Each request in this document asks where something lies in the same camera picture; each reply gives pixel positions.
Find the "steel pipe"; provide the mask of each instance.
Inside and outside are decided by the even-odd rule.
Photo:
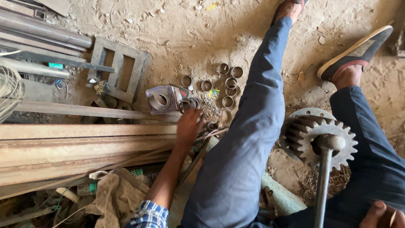
[[[80,47],[90,48],[93,45],[93,39],[90,37],[69,32],[2,9],[0,9],[0,25]]]
[[[0,58],[0,61],[4,62],[11,68],[14,68],[16,71],[22,73],[33,73],[51,77],[70,78],[70,73],[67,70],[55,69],[41,64],[23,62],[9,58]]]

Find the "shoe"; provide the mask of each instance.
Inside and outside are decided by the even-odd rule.
[[[284,7],[287,5],[287,3],[295,2],[295,3],[301,4],[301,5],[302,5],[302,9],[301,9],[301,12],[300,12],[300,14],[301,14],[301,13],[303,12],[303,10],[304,10],[305,4],[306,4],[308,1],[309,1],[309,0],[285,0],[284,2],[282,2],[282,3],[277,7],[276,12],[274,13],[273,21],[271,21],[270,27],[272,27],[272,26],[276,23],[277,15],[284,9]]]
[[[316,75],[322,80],[334,83],[342,71],[349,66],[362,65],[363,70],[391,33],[392,26],[377,29],[342,54],[325,63]]]

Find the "blue jeans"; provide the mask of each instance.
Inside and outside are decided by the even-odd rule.
[[[291,25],[291,18],[284,17],[267,31],[229,131],[198,173],[183,227],[313,227],[313,207],[267,223],[256,218],[260,177],[284,121],[280,71]],[[327,201],[325,227],[357,228],[375,200],[405,211],[405,161],[389,144],[361,88],[340,89],[330,105],[359,144],[354,161],[348,161],[350,182]]]

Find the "dirt floor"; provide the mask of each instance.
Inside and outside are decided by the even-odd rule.
[[[87,36],[102,36],[150,54],[142,89],[135,109],[148,111],[145,90],[159,85],[180,85],[183,75],[193,74],[193,96],[208,96],[200,89],[202,80],[212,80],[221,90],[216,100],[223,108],[224,82],[216,73],[219,63],[242,67],[235,104],[224,109],[219,125],[228,127],[237,111],[250,62],[279,4],[270,0],[72,0],[70,16],[49,17],[49,22]],[[392,22],[401,0],[311,0],[293,26],[283,59],[282,75],[286,115],[305,107],[330,112],[329,97],[336,88],[316,77],[318,68],[371,31]],[[326,30],[317,31],[317,26]],[[326,43],[319,43],[324,37]],[[68,99],[57,103],[90,105],[94,90],[85,86],[87,70],[72,69]],[[405,158],[405,60],[391,57],[383,46],[364,69],[362,88],[378,122],[400,156]],[[303,80],[298,73],[306,72]],[[60,97],[64,91],[57,91]],[[69,123],[78,119],[70,118]],[[268,162],[272,176],[293,193],[304,196],[302,184],[311,170],[274,147]]]

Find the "blue checkered shirt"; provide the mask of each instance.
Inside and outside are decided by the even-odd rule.
[[[168,220],[169,211],[166,208],[144,200],[125,228],[167,228]]]

